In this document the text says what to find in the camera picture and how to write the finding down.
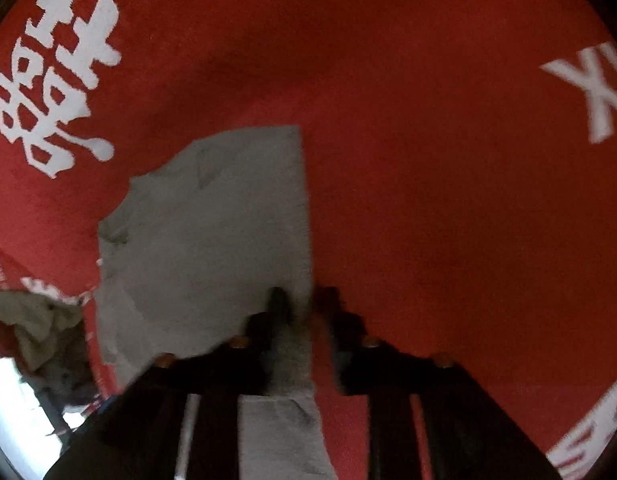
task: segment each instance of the white cloth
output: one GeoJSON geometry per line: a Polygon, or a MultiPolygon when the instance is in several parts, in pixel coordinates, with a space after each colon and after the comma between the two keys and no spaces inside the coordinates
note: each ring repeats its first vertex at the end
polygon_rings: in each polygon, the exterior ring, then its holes
{"type": "Polygon", "coordinates": [[[19,290],[0,290],[0,321],[14,328],[20,353],[34,372],[58,351],[58,336],[76,327],[82,308],[19,290]]]}
{"type": "MultiPolygon", "coordinates": [[[[290,294],[302,319],[312,278],[298,128],[197,140],[132,179],[100,223],[100,252],[98,338],[122,385],[156,354],[202,354],[240,333],[273,286],[290,294]]],[[[277,354],[271,393],[278,396],[242,399],[242,477],[334,479],[308,336],[287,330],[277,354]]]]}

